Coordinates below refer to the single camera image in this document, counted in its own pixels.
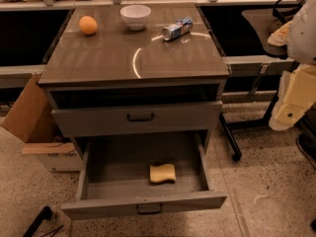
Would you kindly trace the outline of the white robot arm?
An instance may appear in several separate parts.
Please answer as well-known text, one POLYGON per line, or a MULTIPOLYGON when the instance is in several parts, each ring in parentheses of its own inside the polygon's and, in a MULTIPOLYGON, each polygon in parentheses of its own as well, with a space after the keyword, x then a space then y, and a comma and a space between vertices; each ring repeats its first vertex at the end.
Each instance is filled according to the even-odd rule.
POLYGON ((282 73, 269 120, 271 129, 287 130, 316 103, 316 0, 307 0, 289 23, 269 36, 268 43, 285 44, 288 57, 299 63, 293 72, 282 73))

